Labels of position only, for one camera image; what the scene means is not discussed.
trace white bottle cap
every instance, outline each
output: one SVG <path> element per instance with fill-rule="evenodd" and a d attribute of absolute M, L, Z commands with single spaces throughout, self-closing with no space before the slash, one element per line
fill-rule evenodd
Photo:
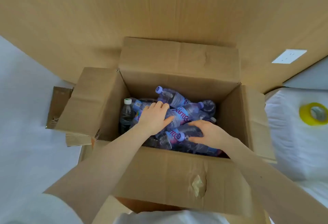
<path fill-rule="evenodd" d="M 130 98 L 125 98 L 125 99 L 124 99 L 124 104 L 127 104 L 127 105 L 132 104 L 132 99 L 130 99 Z"/>

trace hand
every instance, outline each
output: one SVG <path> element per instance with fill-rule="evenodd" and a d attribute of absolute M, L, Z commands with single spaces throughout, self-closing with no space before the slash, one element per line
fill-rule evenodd
<path fill-rule="evenodd" d="M 140 116 L 138 126 L 142 126 L 150 135 L 155 135 L 173 120 L 174 116 L 165 119 L 165 114 L 170 108 L 169 104 L 158 101 L 146 106 Z"/>
<path fill-rule="evenodd" d="M 203 137 L 189 137 L 189 141 L 194 143 L 200 143 L 212 148 L 222 150 L 224 149 L 224 145 L 227 143 L 226 141 L 235 139 L 221 127 L 212 124 L 209 121 L 196 120 L 188 124 L 190 126 L 198 127 L 204 135 Z"/>

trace white sleeve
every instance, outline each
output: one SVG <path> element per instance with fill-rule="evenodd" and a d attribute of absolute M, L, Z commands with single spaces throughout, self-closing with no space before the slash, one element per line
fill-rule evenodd
<path fill-rule="evenodd" d="M 50 194 L 37 195 L 0 221 L 1 224 L 83 224 L 64 201 Z"/>

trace white shirt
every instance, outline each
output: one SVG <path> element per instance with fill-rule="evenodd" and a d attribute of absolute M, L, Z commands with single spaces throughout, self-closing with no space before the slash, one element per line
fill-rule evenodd
<path fill-rule="evenodd" d="M 49 194 L 29 199 L 16 211 L 1 221 L 3 224 L 83 224 L 80 217 L 64 201 Z M 229 224 L 216 213 L 196 211 L 155 211 L 139 214 L 121 214 L 114 224 Z"/>

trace open cardboard box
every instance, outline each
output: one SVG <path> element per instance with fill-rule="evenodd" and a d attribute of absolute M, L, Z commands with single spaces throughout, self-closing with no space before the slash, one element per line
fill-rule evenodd
<path fill-rule="evenodd" d="M 193 102 L 219 103 L 218 125 L 275 161 L 264 95 L 241 85 L 238 50 L 226 47 L 125 38 L 118 68 L 83 70 L 56 129 L 76 136 L 71 145 L 90 144 L 90 137 L 114 140 L 124 98 L 157 98 L 158 85 Z M 204 183 L 198 197 L 192 187 L 197 175 Z M 253 212 L 249 185 L 230 159 L 148 147 L 139 149 L 113 195 L 235 215 Z"/>

